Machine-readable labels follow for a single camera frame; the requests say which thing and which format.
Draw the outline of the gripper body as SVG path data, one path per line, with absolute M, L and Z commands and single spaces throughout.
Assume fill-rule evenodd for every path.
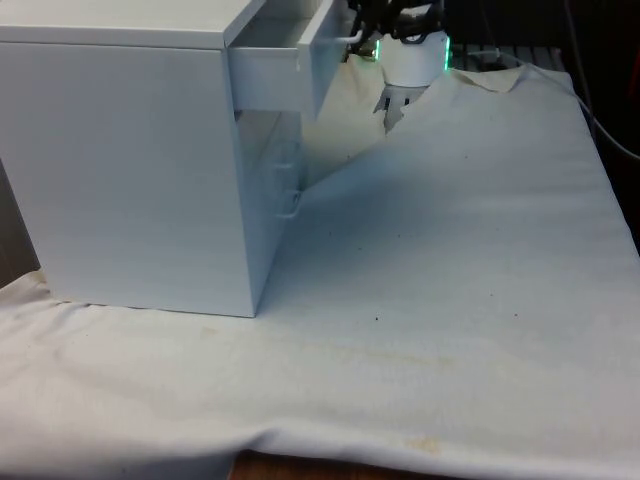
M 445 30 L 443 1 L 389 1 L 385 15 L 385 33 L 403 44 L 421 44 Z

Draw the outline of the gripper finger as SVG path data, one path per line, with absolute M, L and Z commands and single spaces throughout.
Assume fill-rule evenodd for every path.
M 376 2 L 374 0 L 349 0 L 348 7 L 355 12 L 351 35 L 360 35 L 359 39 L 349 47 L 349 53 L 358 54 L 361 47 L 373 34 L 372 24 L 374 23 Z

